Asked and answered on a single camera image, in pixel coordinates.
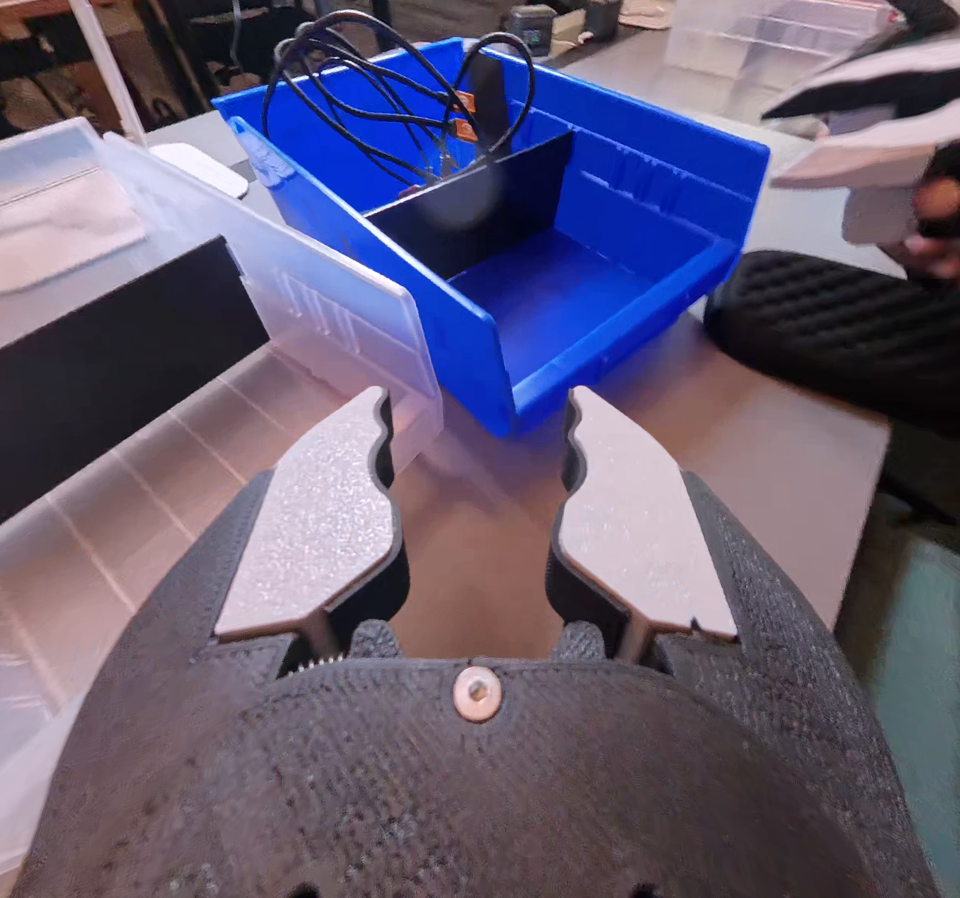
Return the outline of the person's right hand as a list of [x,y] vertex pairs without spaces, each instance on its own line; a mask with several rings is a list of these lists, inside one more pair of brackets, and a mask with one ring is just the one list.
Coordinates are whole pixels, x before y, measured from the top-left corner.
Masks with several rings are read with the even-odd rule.
[[959,183],[942,176],[921,186],[913,199],[916,233],[904,244],[906,267],[941,280],[959,278]]

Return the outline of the black power adapter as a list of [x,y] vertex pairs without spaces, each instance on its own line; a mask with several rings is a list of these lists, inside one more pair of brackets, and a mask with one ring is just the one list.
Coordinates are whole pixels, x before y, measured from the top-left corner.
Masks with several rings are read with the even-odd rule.
[[548,5],[520,5],[510,9],[507,33],[521,40],[534,57],[549,56],[557,13]]

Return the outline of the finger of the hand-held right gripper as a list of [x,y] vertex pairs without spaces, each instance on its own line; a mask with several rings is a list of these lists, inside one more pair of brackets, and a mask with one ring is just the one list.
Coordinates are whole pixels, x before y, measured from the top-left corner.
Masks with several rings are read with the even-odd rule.
[[938,151],[958,143],[959,119],[910,117],[830,136],[774,172],[778,188],[908,187],[918,184]]
[[934,38],[829,64],[774,101],[763,120],[892,106],[900,117],[932,112],[959,98],[959,40]]

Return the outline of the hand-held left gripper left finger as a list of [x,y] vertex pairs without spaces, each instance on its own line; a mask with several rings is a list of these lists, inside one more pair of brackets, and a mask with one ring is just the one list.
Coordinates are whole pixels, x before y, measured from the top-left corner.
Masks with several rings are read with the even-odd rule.
[[269,473],[214,624],[218,643],[294,639],[294,670],[344,660],[357,629],[410,591],[392,403],[371,386],[302,435]]

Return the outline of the clear plastic bin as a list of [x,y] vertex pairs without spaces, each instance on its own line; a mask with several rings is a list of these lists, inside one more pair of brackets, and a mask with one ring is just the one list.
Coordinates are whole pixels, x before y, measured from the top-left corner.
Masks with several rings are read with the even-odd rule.
[[893,20],[882,0],[676,0],[664,63],[785,89]]
[[268,342],[2,522],[2,896],[82,699],[169,568],[259,472],[369,386],[401,471],[443,428],[411,296],[80,119],[2,140],[2,350],[217,236]]

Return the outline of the black divider of blue bin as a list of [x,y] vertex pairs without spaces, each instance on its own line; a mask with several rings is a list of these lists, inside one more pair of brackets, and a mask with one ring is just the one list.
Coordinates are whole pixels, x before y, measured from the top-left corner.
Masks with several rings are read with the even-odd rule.
[[450,280],[528,238],[556,219],[573,133],[460,172],[365,213],[399,248]]

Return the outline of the person's green sweatshirt torso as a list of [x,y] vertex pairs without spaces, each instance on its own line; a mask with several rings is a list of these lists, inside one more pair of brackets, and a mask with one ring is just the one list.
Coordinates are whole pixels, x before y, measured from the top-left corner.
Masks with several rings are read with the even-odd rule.
[[874,704],[945,896],[959,894],[958,534],[874,511],[836,636]]

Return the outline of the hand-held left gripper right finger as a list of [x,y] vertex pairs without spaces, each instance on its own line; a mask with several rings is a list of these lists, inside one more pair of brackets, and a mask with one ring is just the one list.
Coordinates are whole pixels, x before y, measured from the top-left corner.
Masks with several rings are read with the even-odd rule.
[[594,625],[606,657],[622,664],[642,664],[662,633],[738,642],[726,553],[703,530],[692,478],[594,391],[577,386],[568,397],[565,495],[546,571],[552,609],[564,625]]

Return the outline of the black divider of clear bin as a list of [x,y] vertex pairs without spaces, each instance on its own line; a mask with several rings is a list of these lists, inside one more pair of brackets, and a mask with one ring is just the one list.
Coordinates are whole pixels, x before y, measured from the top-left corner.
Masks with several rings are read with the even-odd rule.
[[217,236],[8,345],[1,521],[267,342]]

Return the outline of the blue plastic bin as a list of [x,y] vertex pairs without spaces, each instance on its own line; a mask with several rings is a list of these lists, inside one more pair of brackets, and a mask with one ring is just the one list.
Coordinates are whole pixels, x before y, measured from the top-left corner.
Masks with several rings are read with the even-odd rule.
[[540,424],[569,388],[597,383],[726,278],[770,157],[550,68],[535,79],[509,155],[573,133],[554,226],[450,280],[365,218],[414,192],[286,84],[267,136],[265,87],[214,100],[289,225],[407,289],[439,383],[498,437]]

